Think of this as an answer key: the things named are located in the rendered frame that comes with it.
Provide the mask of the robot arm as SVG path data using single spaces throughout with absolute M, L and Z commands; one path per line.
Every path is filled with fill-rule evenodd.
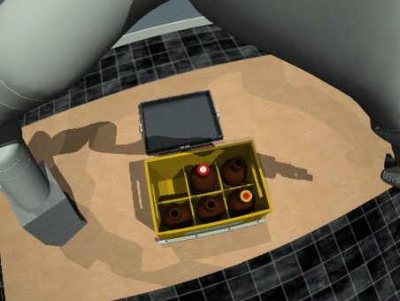
M 168 1 L 3 1 L 0 190 L 15 205 L 34 209 L 50 194 L 18 117 L 72 88 L 138 20 Z M 189 1 L 229 34 L 356 101 L 372 131 L 391 143 L 397 166 L 382 170 L 381 179 L 400 189 L 400 0 Z

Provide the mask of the brown bottle with blue band and red cap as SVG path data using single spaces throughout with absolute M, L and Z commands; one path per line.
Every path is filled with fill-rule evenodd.
M 211 166 L 197 165 L 189 173 L 189 186 L 194 195 L 200 195 L 214 191 L 217 175 Z

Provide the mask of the yellow divided crate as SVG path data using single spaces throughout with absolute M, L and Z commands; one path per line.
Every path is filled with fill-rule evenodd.
M 240 158 L 248 168 L 248 175 L 242 186 L 223 189 L 219 173 L 222 165 L 231 158 Z M 156 236 L 164 239 L 200 234 L 196 232 L 230 228 L 252 222 L 253 220 L 257 220 L 258 217 L 262 218 L 262 216 L 273 211 L 264 175 L 252 140 L 202 150 L 193 150 L 160 158 L 146 159 L 144 160 L 144 164 L 155 233 Z M 206 164 L 214 169 L 217 175 L 215 192 L 195 196 L 189 186 L 189 173 L 193 167 L 201 164 Z M 261 195 L 258 181 L 263 196 Z M 231 219 L 226 201 L 230 193 L 239 188 L 250 190 L 256 198 L 256 203 L 249 214 Z M 201 225 L 196 218 L 196 204 L 201 198 L 206 196 L 219 198 L 224 205 L 224 214 L 220 221 Z M 170 230 L 166 227 L 163 221 L 163 214 L 165 209 L 172 204 L 181 204 L 188 207 L 191 216 L 193 214 L 193 222 L 190 228 Z

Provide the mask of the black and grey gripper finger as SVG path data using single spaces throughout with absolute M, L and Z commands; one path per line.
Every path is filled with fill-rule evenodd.
M 392 165 L 394 164 L 394 165 Z M 396 166 L 396 161 L 393 158 L 393 156 L 391 156 L 391 154 L 386 154 L 386 158 L 385 158 L 385 162 L 384 162 L 384 168 L 390 168 L 390 167 L 395 167 Z

